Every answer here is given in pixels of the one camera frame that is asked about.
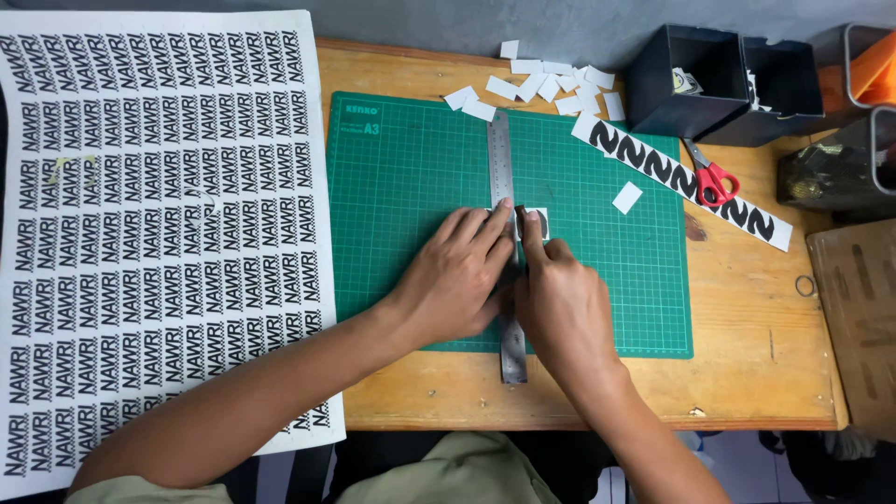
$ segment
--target red scissors handle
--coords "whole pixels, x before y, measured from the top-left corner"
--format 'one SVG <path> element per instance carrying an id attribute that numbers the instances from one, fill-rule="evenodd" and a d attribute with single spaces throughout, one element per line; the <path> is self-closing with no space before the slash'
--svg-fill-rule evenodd
<path id="1" fill-rule="evenodd" d="M 734 196 L 737 196 L 737 192 L 740 191 L 740 182 L 737 178 L 722 168 L 719 168 L 719 165 L 714 162 L 711 162 L 710 166 L 706 168 L 698 169 L 696 175 L 697 188 L 700 190 L 700 192 L 697 193 L 697 199 L 705 206 L 719 206 L 725 204 L 734 199 Z M 726 178 L 728 179 L 728 182 L 731 183 L 730 192 L 724 185 L 722 185 L 722 180 Z M 704 195 L 707 189 L 712 193 L 715 202 L 707 201 L 706 196 Z"/>

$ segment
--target wooden desk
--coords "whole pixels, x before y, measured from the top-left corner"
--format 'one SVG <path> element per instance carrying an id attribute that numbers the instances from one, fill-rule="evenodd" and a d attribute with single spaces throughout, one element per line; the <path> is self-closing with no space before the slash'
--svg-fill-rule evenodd
<path id="1" fill-rule="evenodd" d="M 334 91 L 419 100 L 472 85 L 502 108 L 555 114 L 485 91 L 489 75 L 520 83 L 509 62 L 318 39 L 324 128 Z M 790 251 L 770 245 L 683 200 L 694 358 L 624 359 L 644 400 L 664 421 L 688 430 L 834 430 L 848 415 L 817 297 L 794 283 L 812 274 L 805 235 L 830 227 L 821 216 L 779 206 L 775 161 L 808 144 L 784 138 L 758 149 L 702 147 L 735 174 L 741 195 L 794 225 Z M 691 166 L 682 146 L 681 159 Z M 525 385 L 500 383 L 497 354 L 414 352 L 344 394 L 350 430 L 583 429 L 585 425 L 535 356 Z"/>

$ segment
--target green cutting mat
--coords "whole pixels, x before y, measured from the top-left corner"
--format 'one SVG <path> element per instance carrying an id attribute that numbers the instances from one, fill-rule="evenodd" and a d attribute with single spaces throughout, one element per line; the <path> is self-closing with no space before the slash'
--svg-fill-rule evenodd
<path id="1" fill-rule="evenodd" d="M 607 282 L 619 355 L 693 357 L 681 196 L 571 136 L 574 117 L 507 115 L 514 199 L 546 207 L 551 237 Z M 678 159 L 676 138 L 636 137 Z M 450 211 L 491 206 L 486 123 L 441 102 L 335 92 L 327 178 L 345 320 L 392 288 Z M 629 180 L 644 193 L 622 215 L 611 202 Z M 498 334 L 425 350 L 499 352 Z"/>

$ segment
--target sticker sheet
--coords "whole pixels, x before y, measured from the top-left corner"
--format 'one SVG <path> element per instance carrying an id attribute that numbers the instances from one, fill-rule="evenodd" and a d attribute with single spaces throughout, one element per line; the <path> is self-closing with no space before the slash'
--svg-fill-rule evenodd
<path id="1" fill-rule="evenodd" d="M 697 177 L 678 161 L 657 151 L 634 136 L 616 129 L 594 116 L 575 122 L 573 136 L 601 150 L 604 157 L 616 158 L 703 210 L 713 213 L 769 245 L 787 252 L 793 226 L 740 197 L 720 206 L 705 206 L 697 200 Z"/>
<path id="2" fill-rule="evenodd" d="M 0 85 L 4 500 L 336 317 L 308 12 L 7 11 Z M 344 437 L 337 395 L 259 453 Z"/>

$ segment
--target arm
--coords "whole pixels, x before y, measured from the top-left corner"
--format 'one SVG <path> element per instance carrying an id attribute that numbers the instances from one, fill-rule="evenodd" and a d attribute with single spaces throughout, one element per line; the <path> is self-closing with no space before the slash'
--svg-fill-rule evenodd
<path id="1" fill-rule="evenodd" d="M 613 450 L 646 502 L 729 502 L 721 485 L 638 395 L 616 355 L 607 285 L 566 243 L 541 243 L 525 219 L 529 278 L 515 285 L 516 315 L 538 358 L 576 411 Z"/>
<path id="2" fill-rule="evenodd" d="M 506 299 L 488 295 L 513 251 L 510 211 L 503 202 L 485 224 L 485 210 L 452 213 L 382 301 L 129 422 L 93 450 L 69 494 L 125 475 L 168 488 L 202 486 L 300 414 L 407 353 L 478 334 Z"/>

